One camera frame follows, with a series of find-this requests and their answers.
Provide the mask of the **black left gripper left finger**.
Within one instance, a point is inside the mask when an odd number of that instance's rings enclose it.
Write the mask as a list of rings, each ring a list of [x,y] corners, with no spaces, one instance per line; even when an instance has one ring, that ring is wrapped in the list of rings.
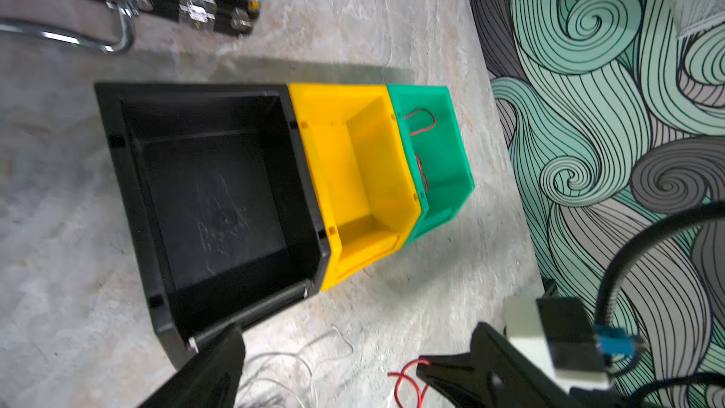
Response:
[[[140,407],[233,407],[244,362],[242,330],[230,325]]]

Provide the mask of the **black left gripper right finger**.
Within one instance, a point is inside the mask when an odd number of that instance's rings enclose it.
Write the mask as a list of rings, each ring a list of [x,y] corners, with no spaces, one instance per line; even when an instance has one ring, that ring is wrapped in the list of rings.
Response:
[[[484,322],[467,353],[423,359],[417,377],[456,407],[572,406],[568,394]]]

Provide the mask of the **black plastic bin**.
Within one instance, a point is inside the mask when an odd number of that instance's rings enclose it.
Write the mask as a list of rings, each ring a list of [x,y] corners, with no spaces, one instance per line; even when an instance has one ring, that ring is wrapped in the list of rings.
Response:
[[[316,295],[332,246],[287,86],[94,86],[156,334],[182,368]]]

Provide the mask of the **green plastic bin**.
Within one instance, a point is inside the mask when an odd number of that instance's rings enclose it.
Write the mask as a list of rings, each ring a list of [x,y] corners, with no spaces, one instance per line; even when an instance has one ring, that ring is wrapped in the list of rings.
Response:
[[[475,189],[449,89],[387,87],[421,214],[406,244],[451,221]]]

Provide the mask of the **yellow plastic bin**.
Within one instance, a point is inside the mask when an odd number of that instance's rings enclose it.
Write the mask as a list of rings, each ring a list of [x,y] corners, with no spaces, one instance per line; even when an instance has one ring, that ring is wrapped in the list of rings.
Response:
[[[386,87],[292,83],[289,93],[332,249],[329,290],[399,251],[420,201]]]

